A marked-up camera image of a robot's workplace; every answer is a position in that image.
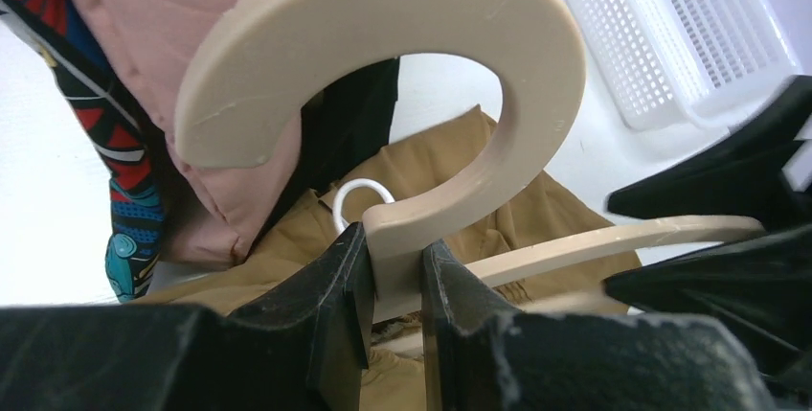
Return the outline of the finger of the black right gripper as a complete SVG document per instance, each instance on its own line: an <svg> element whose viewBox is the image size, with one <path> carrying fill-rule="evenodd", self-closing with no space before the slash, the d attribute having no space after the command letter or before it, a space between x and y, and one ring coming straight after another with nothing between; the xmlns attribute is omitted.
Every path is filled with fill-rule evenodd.
<svg viewBox="0 0 812 411"><path fill-rule="evenodd" d="M640 219L732 215L764 233L626 271L610 297L646 311L698 313L747 348L772 390L811 391L811 79L791 78L749 122L693 157L611 193Z"/></svg>

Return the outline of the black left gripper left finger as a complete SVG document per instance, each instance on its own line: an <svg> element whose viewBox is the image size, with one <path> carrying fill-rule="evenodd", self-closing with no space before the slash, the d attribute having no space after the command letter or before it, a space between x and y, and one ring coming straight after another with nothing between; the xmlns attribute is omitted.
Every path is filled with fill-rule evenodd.
<svg viewBox="0 0 812 411"><path fill-rule="evenodd" d="M5 410L355 410L374 306L361 224L222 316L198 305L5 308Z"/></svg>

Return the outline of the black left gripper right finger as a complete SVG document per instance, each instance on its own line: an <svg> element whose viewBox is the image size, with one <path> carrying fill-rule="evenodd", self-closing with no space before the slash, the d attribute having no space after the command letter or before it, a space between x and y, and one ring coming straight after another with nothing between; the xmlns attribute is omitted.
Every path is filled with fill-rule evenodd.
<svg viewBox="0 0 812 411"><path fill-rule="evenodd" d="M420 264L431 410L772 410L744 346L683 314L533 313L441 241Z"/></svg>

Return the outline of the tan brown shorts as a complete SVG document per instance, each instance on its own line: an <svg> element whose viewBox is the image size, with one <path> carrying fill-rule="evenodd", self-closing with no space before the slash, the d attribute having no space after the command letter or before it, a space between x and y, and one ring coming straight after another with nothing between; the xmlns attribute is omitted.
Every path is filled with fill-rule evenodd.
<svg viewBox="0 0 812 411"><path fill-rule="evenodd" d="M447 238L465 262L475 262L536 240L595 230L606 220L543 173L567 124L534 124L525 115L490 119L479 108L382 148L355 169L395 194L393 206L370 194L348 201L364 220L376 268ZM239 266L150 296L150 301L201 303L224 315L274 288L325 252L335 239L327 203L335 191L306 193L256 243ZM355 410L420 410L423 365L377 351L362 371Z"/></svg>

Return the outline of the beige wooden hanger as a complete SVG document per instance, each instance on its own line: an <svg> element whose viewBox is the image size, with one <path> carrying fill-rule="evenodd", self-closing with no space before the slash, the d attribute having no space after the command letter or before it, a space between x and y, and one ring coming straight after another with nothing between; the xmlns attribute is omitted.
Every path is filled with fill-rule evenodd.
<svg viewBox="0 0 812 411"><path fill-rule="evenodd" d="M584 46L562 0L260 0L251 16L251 32L283 55L305 103L357 69L413 54L444 103L470 97L482 80L502 99L499 120L525 115L534 124L567 124L559 145L544 142L547 164L584 94ZM422 249L377 269L375 245L367 244L375 320L418 310Z"/></svg>

